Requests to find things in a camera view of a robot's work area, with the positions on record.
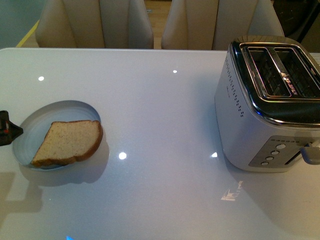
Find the glossy table surface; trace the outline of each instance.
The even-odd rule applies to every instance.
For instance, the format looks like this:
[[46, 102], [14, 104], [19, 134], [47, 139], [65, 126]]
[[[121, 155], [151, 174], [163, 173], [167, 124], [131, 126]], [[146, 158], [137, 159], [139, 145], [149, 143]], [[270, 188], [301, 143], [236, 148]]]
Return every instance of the glossy table surface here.
[[320, 166], [254, 173], [224, 158], [214, 96], [225, 57], [0, 50], [0, 110], [13, 123], [74, 100], [104, 129], [89, 160], [51, 171], [19, 165], [13, 144], [0, 147], [0, 239], [320, 239]]

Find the chair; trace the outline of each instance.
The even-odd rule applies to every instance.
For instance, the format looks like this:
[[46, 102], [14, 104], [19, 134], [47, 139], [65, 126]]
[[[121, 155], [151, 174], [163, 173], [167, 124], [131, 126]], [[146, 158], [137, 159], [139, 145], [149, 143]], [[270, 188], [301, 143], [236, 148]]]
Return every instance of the chair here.
[[270, 0], [172, 0], [161, 48], [227, 50], [245, 35], [284, 36]]
[[41, 48], [154, 48], [143, 0], [47, 0], [35, 37]]

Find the bread slice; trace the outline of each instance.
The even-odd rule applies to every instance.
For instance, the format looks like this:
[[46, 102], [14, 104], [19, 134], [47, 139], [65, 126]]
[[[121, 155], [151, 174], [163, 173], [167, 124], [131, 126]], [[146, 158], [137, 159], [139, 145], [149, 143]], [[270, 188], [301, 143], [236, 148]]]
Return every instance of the bread slice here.
[[103, 137], [99, 121], [54, 121], [31, 164], [37, 168], [68, 165], [90, 158]]

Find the stainless steel toaster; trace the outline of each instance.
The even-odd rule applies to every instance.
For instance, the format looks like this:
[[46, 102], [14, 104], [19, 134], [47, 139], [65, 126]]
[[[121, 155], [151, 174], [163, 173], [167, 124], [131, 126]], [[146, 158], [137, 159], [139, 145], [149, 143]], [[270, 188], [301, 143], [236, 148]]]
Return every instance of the stainless steel toaster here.
[[320, 163], [320, 67], [298, 42], [243, 36], [228, 48], [215, 93], [226, 158], [254, 172]]

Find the plate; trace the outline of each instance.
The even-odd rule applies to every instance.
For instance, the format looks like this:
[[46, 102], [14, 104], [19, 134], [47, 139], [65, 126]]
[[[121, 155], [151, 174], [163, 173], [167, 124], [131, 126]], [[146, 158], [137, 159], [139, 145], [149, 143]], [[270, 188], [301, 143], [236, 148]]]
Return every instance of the plate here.
[[53, 170], [64, 167], [50, 165], [38, 168], [34, 167], [31, 161], [44, 141], [52, 122], [78, 120], [101, 121], [99, 114], [92, 106], [75, 100], [55, 102], [35, 111], [21, 124], [23, 134], [13, 141], [12, 150], [16, 160], [21, 165], [35, 170]]

